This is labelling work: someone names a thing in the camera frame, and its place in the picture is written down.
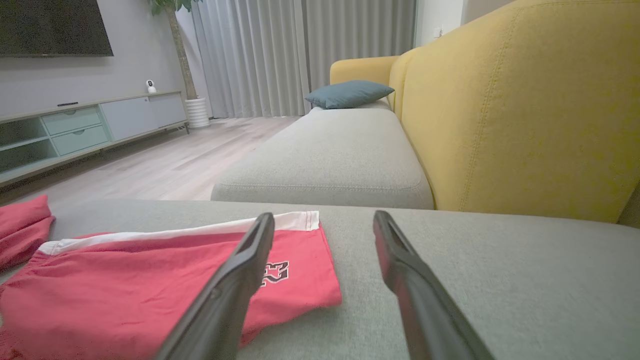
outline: television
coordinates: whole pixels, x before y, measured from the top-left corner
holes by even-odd
[[[113,56],[97,0],[0,0],[0,56]]]

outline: sofa armrest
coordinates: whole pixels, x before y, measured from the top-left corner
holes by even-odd
[[[369,80],[389,85],[391,66],[400,56],[382,56],[336,61],[331,65],[331,84],[345,83],[351,80]]]

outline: wooden floor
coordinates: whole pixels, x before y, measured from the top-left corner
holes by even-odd
[[[0,203],[43,193],[52,210],[95,199],[209,200],[225,169],[297,119],[224,119],[162,134],[4,191]]]

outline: yellow sofa backrest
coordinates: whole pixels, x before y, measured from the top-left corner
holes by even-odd
[[[437,209],[618,221],[640,182],[640,0],[519,0],[406,55],[389,83]]]

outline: tv cabinet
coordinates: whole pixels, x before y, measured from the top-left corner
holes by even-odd
[[[0,118],[0,188],[106,148],[187,126],[186,119],[180,92]]]

